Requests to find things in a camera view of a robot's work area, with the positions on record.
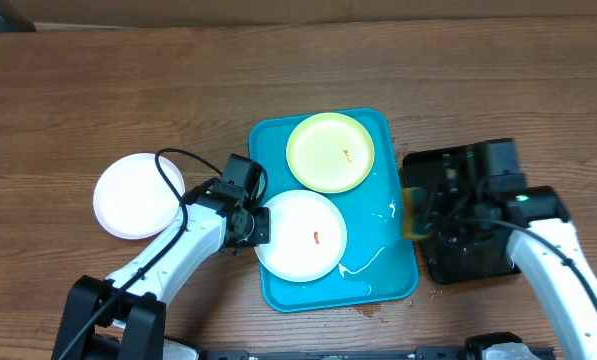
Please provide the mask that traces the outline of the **green yellow sponge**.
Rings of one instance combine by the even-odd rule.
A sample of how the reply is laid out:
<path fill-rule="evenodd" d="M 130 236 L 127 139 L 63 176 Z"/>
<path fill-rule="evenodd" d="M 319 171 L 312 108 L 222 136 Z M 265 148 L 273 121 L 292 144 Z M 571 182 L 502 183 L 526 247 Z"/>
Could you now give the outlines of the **green yellow sponge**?
<path fill-rule="evenodd" d="M 427 192 L 420 187 L 402 190 L 404 204 L 403 237 L 406 240 L 421 241 L 431 235 L 424 218 L 427 205 Z"/>

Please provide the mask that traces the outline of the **white plate with blue rim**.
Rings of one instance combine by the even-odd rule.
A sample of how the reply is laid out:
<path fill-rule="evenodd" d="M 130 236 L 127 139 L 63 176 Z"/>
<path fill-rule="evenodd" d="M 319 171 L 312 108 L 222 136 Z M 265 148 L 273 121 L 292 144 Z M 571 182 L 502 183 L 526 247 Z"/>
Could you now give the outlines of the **white plate with blue rim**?
<path fill-rule="evenodd" d="M 270 241 L 256 247 L 261 265 L 290 282 L 317 280 L 333 270 L 347 245 L 347 227 L 338 208 L 308 190 L 280 193 L 270 210 Z"/>

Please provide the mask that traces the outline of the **yellow-green plate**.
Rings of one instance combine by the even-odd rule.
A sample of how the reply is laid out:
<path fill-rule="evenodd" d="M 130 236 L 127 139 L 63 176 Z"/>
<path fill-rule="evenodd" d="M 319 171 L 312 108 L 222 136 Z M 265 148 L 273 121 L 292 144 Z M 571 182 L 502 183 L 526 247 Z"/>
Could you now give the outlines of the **yellow-green plate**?
<path fill-rule="evenodd" d="M 286 160 L 292 175 L 320 193 L 342 193 L 360 185 L 375 159 L 368 130 L 349 115 L 319 113 L 291 132 Z"/>

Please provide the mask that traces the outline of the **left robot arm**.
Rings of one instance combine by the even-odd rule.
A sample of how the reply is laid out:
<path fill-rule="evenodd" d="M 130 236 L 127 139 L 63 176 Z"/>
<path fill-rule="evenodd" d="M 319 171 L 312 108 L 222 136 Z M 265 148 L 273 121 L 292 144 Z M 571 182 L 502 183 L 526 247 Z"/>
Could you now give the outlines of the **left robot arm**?
<path fill-rule="evenodd" d="M 221 213 L 207 196 L 130 263 L 106 279 L 88 275 L 69 290 L 54 359 L 199 359 L 201 352 L 165 336 L 168 305 L 210 255 L 267 244 L 270 210 Z"/>

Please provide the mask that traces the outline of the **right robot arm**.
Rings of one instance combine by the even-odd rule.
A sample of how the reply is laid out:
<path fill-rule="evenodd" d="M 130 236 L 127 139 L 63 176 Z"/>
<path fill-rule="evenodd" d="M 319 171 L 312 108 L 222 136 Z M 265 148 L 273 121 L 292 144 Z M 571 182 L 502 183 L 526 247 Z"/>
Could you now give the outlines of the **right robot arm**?
<path fill-rule="evenodd" d="M 597 359 L 597 278 L 569 211 L 530 187 L 512 142 L 411 154 L 405 182 L 423 196 L 411 229 L 440 284 L 521 274 L 570 359 Z"/>

